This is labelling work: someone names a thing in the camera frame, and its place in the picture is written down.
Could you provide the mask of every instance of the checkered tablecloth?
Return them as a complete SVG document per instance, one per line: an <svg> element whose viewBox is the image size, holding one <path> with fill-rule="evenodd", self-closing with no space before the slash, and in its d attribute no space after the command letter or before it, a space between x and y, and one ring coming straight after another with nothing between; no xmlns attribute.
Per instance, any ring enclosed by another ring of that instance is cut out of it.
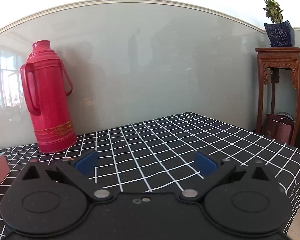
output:
<svg viewBox="0 0 300 240"><path fill-rule="evenodd" d="M74 146L54 154L42 154L36 144L0 149L11 169L0 185L0 202L30 158L51 164L94 148L98 166L90 179L104 188L129 192L195 188L203 176L194 166L194 150L202 149L240 165L261 159L292 202L293 213L285 232L300 207L300 150L190 112L83 134ZM0 216L0 239L6 234Z"/></svg>

